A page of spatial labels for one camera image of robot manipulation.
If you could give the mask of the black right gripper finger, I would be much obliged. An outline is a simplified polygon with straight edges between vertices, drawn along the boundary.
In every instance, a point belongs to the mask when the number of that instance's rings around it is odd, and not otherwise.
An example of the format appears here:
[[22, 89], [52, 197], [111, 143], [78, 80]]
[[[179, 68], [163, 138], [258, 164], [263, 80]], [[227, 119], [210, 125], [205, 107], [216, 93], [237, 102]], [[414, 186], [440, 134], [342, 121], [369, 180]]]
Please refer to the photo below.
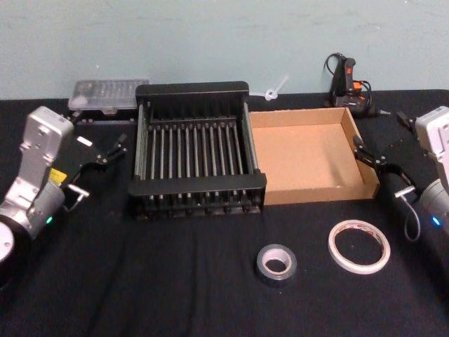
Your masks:
[[384, 166], [384, 160], [374, 157], [371, 153], [362, 149], [354, 149], [354, 156], [356, 160], [364, 163], [378, 172]]
[[[371, 150], [368, 149], [367, 145], [362, 141], [362, 139], [358, 136], [358, 135], [354, 135], [353, 136], [353, 143], [354, 143], [354, 149], [362, 149], [365, 150], [366, 152], [371, 153], [374, 157], [375, 153]], [[384, 160], [384, 165], [387, 164], [387, 160], [385, 157], [381, 156], [381, 157], [376, 157], [376, 158], [380, 158]]]

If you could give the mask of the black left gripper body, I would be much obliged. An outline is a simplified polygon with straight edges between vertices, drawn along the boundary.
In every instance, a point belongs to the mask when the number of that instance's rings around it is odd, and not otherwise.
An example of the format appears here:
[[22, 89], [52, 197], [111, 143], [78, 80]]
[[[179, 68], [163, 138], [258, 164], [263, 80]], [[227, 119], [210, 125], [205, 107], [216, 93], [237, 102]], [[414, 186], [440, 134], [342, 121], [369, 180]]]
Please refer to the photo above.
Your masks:
[[60, 150], [50, 170], [51, 180], [58, 185], [64, 197], [67, 196], [68, 187], [89, 169], [104, 171], [107, 167], [107, 159], [91, 141], [77, 136], [69, 141]]

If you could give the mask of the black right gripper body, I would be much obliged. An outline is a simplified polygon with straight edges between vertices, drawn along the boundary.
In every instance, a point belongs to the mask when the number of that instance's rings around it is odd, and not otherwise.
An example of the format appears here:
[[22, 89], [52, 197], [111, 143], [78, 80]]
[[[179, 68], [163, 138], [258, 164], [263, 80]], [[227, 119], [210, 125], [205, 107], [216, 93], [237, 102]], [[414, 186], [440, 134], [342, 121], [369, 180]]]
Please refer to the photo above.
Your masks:
[[413, 208], [418, 203], [420, 194], [416, 183], [402, 166], [387, 161], [377, 175], [381, 185], [377, 198], [384, 206], [389, 209]]

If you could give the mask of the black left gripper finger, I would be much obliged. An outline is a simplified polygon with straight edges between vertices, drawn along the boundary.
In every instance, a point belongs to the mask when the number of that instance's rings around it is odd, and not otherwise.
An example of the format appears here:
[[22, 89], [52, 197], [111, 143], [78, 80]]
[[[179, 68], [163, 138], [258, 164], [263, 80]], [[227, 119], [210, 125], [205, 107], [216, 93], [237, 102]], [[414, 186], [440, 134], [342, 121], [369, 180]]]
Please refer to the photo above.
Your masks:
[[100, 167], [108, 167], [111, 166], [116, 161], [120, 160], [127, 153], [127, 149], [125, 147], [114, 148], [111, 151], [101, 154], [98, 158], [98, 165]]
[[[128, 138], [128, 136], [127, 136], [125, 133], [122, 133], [122, 134], [119, 136], [119, 138], [116, 140], [116, 142], [113, 144], [113, 146], [112, 146], [109, 150], [107, 150], [105, 153], [111, 151], [111, 150], [114, 149], [114, 148], [118, 148], [118, 147], [126, 147], [126, 146], [125, 146], [125, 142], [126, 142], [127, 138]], [[97, 154], [97, 158], [99, 158], [99, 157], [101, 156], [101, 154], [104, 154], [104, 153], [99, 152], [99, 153]]]

